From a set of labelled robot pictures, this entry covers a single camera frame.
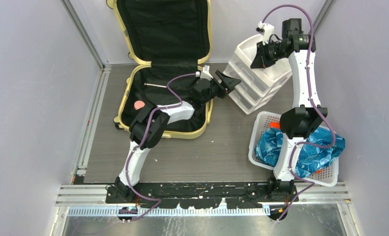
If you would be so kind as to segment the white divided organizer tray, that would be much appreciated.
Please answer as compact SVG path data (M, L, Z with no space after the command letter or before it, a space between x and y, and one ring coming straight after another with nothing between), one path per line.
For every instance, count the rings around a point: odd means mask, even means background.
M292 76L288 59L280 59L267 69L250 68L261 41L262 35L256 34L238 44L223 71L241 80L229 97L247 115L267 104Z

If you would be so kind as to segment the orange garment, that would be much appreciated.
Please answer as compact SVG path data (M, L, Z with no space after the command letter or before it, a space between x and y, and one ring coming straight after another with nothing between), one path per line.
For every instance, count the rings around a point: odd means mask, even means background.
M279 123L279 122L275 122L275 121L271 121L271 122L269 123L269 128L280 129L280 123Z

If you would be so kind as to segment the yellow hard-shell suitcase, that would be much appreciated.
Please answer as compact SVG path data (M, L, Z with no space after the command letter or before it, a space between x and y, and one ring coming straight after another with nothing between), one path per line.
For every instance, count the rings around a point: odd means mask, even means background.
M211 55L211 12L208 0L110 0L129 56L137 63L126 81L126 89L113 122L117 129L128 130L137 115L133 104L142 100L154 105L177 103L166 86L174 77L185 75L171 84L183 100L191 101L190 89L196 81L193 73ZM171 123L164 137L195 139L209 123L213 101L195 105L189 120Z

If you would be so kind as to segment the clear bottle pink cap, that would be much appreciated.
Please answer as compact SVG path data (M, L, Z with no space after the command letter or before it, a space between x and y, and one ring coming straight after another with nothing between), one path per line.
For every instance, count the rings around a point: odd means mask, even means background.
M145 104L144 101L142 101L142 100L137 100L137 101L134 102L133 108L134 108L136 111L138 111L138 110L144 108L145 105L146 105L146 104Z

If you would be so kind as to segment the blue patterned garment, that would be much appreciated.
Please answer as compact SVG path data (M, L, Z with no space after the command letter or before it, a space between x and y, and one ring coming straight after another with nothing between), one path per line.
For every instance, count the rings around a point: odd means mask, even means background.
M263 132L253 149L259 162L275 167L281 152L282 141L283 133L280 129L269 128ZM306 141L327 146L332 142L331 132L328 129L318 127ZM335 144L330 148L304 145L299 154L295 174L300 178L305 178L329 167L341 155L345 146L345 139L337 134L335 135Z

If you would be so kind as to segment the white perforated plastic basket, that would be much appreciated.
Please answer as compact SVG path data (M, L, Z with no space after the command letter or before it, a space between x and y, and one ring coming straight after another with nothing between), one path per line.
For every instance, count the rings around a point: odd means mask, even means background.
M283 137L281 131L271 128L270 124L279 122L280 117L279 114L266 111L258 113L249 144L249 161L272 173L278 161ZM339 173L338 157L344 148L345 139L339 135L336 135L334 146L328 149L305 145L299 154L296 175L318 185L335 186Z

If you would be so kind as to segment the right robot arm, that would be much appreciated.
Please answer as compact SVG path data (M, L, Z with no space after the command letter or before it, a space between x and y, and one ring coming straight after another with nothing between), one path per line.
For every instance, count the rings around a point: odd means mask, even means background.
M300 18L285 20L282 23L282 37L277 41L271 39L274 36L274 26L271 24L259 22L256 30L262 35L262 40L257 43L257 53L250 67L266 69L280 59L288 59L292 71L293 104L279 120L283 142L266 189L269 199L280 201L293 194L295 166L301 148L327 117L328 110L321 106L316 90L314 33L303 32Z

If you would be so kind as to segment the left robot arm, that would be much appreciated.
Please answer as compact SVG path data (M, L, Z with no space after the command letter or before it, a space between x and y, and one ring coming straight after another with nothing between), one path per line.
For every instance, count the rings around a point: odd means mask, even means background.
M154 105L142 101L135 102L134 108L138 114L129 126L128 156L124 168L115 180L118 197L123 202L131 203L136 199L137 190L134 186L140 181L145 159L150 150L159 143L167 125L191 119L195 113L195 105L204 105L215 97L223 99L241 83L240 79L227 76L219 70L216 71L216 75L216 78L213 77L207 68L193 73L196 81L190 89L191 101L183 100L171 88L172 82L185 77L179 75L166 85L167 90L177 98L177 103Z

